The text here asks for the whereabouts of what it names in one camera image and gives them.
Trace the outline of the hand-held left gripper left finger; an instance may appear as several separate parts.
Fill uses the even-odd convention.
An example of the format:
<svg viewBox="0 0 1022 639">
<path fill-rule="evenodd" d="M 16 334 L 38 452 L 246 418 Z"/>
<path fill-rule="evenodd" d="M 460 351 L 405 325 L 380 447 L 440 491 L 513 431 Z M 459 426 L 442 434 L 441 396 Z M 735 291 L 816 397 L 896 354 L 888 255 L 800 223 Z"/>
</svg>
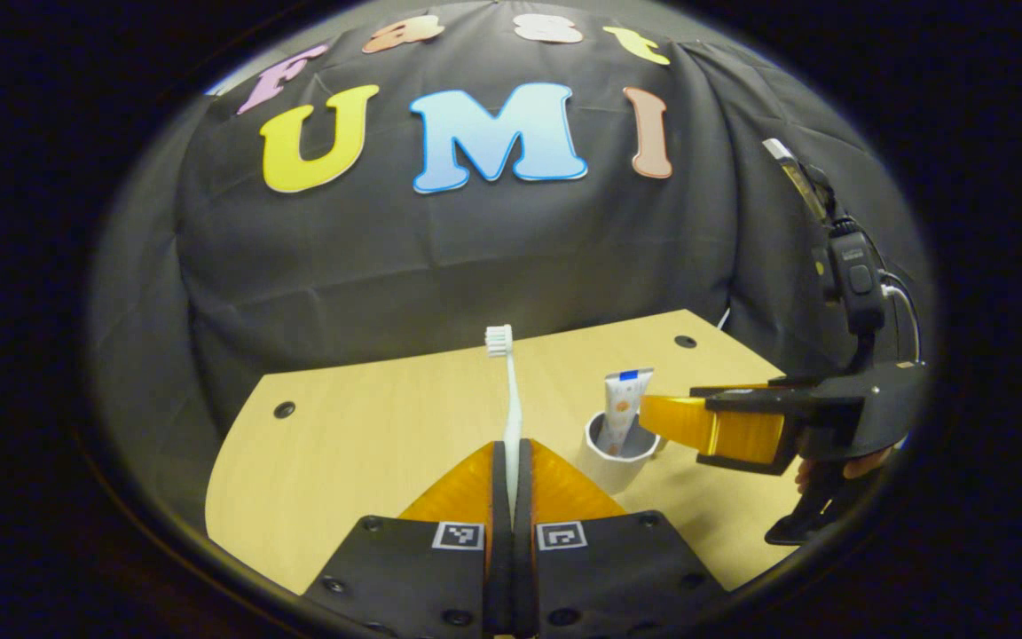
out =
<svg viewBox="0 0 1022 639">
<path fill-rule="evenodd" d="M 487 442 L 400 517 L 366 515 L 305 590 L 377 638 L 491 638 L 512 624 L 504 446 Z"/>
</svg>

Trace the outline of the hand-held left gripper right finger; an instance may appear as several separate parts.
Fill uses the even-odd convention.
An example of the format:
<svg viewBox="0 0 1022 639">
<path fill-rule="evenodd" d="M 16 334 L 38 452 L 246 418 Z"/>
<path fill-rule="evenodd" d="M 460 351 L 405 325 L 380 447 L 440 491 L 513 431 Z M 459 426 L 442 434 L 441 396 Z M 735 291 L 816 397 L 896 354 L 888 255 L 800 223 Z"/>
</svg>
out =
<svg viewBox="0 0 1022 639">
<path fill-rule="evenodd" d="M 664 513 L 628 512 L 571 462 L 522 444 L 516 623 L 531 638 L 682 638 L 727 591 Z"/>
</svg>

